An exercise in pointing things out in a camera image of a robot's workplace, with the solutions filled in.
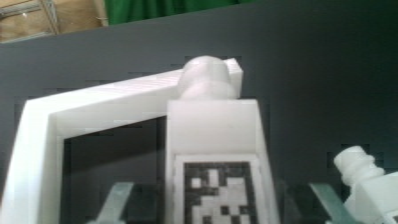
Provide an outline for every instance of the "white 3d printed part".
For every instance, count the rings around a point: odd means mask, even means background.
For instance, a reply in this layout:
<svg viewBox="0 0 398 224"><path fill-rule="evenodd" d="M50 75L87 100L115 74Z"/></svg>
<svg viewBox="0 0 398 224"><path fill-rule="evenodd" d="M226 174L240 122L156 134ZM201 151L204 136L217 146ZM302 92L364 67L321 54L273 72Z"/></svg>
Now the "white 3d printed part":
<svg viewBox="0 0 398 224"><path fill-rule="evenodd" d="M165 223L279 224L257 101L233 99L222 61L186 67L167 110Z"/></svg>
<svg viewBox="0 0 398 224"><path fill-rule="evenodd" d="M240 93L241 69L233 59L224 61L227 69L210 57L192 62L217 62L206 67L215 70L188 63L185 70L27 101L2 198L2 224L58 223L64 139L163 116L167 102L179 96L190 100L174 101L169 105L167 178L174 174L170 167L178 153L217 153L229 156L226 161L238 154L249 154L250 162L240 162L259 164L252 170L252 189L257 191L257 209L265 209L257 213L266 214L259 216L257 223L279 224L257 103L254 100L231 100ZM179 76L188 71L206 75L183 79L178 90ZM217 175L220 173L211 171L213 184ZM172 183L167 179L167 190ZM167 197L167 203L172 203L172 196ZM172 224L170 209L167 206L167 223Z"/></svg>
<svg viewBox="0 0 398 224"><path fill-rule="evenodd" d="M350 147L334 158L343 182L352 187L345 202L353 218L364 224L398 223L398 172L384 175L375 158L359 146Z"/></svg>

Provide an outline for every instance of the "black and white pattern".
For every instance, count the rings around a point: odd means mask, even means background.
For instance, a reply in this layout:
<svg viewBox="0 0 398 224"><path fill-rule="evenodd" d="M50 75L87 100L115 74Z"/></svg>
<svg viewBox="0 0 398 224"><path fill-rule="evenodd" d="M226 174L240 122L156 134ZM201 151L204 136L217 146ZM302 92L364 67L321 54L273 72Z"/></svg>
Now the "black and white pattern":
<svg viewBox="0 0 398 224"><path fill-rule="evenodd" d="M257 224L249 162L185 163L185 224Z"/></svg>

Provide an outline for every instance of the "qr code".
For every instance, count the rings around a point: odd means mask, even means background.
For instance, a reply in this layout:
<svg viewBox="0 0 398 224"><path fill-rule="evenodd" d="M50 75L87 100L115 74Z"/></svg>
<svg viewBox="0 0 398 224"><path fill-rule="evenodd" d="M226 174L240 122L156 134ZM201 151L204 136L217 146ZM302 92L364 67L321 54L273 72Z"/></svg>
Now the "qr code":
<svg viewBox="0 0 398 224"><path fill-rule="evenodd" d="M185 163L185 224L257 224L249 162Z"/></svg>

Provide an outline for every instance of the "dark gray backdrop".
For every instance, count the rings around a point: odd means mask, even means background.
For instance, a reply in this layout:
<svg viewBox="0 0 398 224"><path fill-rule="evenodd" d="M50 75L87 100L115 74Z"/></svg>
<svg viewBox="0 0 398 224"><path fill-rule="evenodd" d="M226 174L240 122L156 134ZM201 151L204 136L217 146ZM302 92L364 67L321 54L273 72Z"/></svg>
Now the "dark gray backdrop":
<svg viewBox="0 0 398 224"><path fill-rule="evenodd" d="M201 55L234 57L245 71L279 192L309 181L346 191L330 159L352 144L398 169L398 2L257 1L0 45L0 183L25 100L174 70ZM66 141L67 222L96 216L114 181L162 188L163 128L156 119Z"/></svg>

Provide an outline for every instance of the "white plastic frame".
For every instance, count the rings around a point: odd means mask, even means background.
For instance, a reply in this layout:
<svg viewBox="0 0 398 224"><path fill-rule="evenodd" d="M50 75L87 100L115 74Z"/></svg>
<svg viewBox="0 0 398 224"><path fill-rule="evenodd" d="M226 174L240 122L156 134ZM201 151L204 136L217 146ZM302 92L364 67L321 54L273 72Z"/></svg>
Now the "white plastic frame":
<svg viewBox="0 0 398 224"><path fill-rule="evenodd" d="M236 92L241 69L224 61ZM64 139L165 116L181 70L28 100L19 120L0 223L57 224Z"/></svg>

